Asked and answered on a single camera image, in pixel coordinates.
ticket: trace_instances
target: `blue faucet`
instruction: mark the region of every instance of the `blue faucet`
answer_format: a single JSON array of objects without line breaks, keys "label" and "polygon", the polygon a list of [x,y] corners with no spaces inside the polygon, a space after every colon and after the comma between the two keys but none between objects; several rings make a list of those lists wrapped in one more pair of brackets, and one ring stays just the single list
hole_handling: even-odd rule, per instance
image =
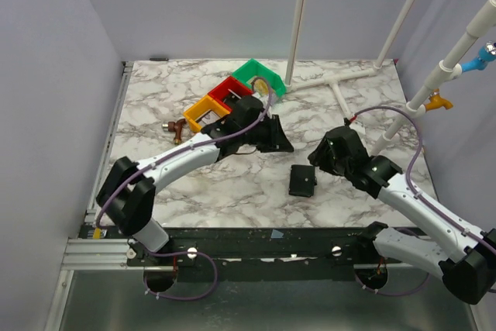
[{"label": "blue faucet", "polygon": [[461,64],[462,73],[472,70],[483,70],[487,64],[496,60],[496,43],[487,42],[482,48],[479,49],[479,55],[472,61]]}]

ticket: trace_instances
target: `brass faucet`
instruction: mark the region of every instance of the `brass faucet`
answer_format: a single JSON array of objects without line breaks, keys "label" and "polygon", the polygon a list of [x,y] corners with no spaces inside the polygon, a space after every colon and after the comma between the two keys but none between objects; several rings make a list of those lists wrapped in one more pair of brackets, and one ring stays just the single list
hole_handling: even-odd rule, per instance
[{"label": "brass faucet", "polygon": [[429,96],[429,101],[430,103],[424,104],[425,110],[428,112],[429,110],[436,110],[439,109],[441,106],[445,108],[446,110],[450,110],[453,107],[453,104],[446,100],[445,98],[441,97],[441,94],[439,93],[439,89],[436,89],[430,96]]}]

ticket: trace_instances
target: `wall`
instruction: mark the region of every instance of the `wall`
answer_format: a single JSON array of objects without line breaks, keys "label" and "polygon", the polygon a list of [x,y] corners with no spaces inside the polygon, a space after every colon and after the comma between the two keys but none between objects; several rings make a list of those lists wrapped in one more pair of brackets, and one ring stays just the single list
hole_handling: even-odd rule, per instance
[{"label": "wall", "polygon": [[[443,59],[478,9],[487,0],[433,0],[411,42],[400,56],[398,71],[407,98],[422,85],[436,61]],[[462,61],[472,59],[496,29],[482,38]],[[422,121],[426,157],[443,204],[485,230],[496,227],[494,169],[496,169],[496,85],[490,65],[445,83],[444,97],[455,105],[437,110]],[[487,295],[494,309],[496,295]],[[493,315],[496,329],[496,316]]]},{"label": "wall", "polygon": [[[300,59],[375,58],[405,0],[308,0]],[[122,59],[287,58],[295,0],[91,0]],[[430,0],[418,0],[389,57]]]},{"label": "wall", "polygon": [[0,319],[43,329],[122,65],[89,0],[0,0]]}]

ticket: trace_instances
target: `yellow bin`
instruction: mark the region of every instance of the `yellow bin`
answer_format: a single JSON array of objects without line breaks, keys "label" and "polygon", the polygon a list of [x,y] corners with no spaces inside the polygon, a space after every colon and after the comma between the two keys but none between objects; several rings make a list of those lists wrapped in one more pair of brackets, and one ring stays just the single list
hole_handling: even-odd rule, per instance
[{"label": "yellow bin", "polygon": [[229,114],[229,110],[220,105],[216,100],[206,95],[188,110],[183,115],[188,121],[191,131],[197,133],[202,130],[210,122],[216,119],[223,118]]}]

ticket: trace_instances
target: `copper valve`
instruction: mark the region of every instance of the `copper valve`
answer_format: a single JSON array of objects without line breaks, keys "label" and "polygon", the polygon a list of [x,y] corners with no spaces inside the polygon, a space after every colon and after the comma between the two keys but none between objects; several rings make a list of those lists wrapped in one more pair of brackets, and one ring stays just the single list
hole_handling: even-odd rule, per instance
[{"label": "copper valve", "polygon": [[436,110],[440,107],[445,108],[446,110],[450,110],[453,107],[453,104],[441,97],[439,93],[439,89],[436,89],[429,97],[429,104],[425,104],[425,110],[428,112],[429,110]]},{"label": "copper valve", "polygon": [[179,119],[177,122],[169,122],[167,124],[167,130],[169,132],[175,132],[176,133],[176,136],[174,137],[174,143],[176,145],[179,145],[180,143],[182,143],[182,139],[181,139],[181,132],[183,130],[183,126],[186,124],[186,119]]}]

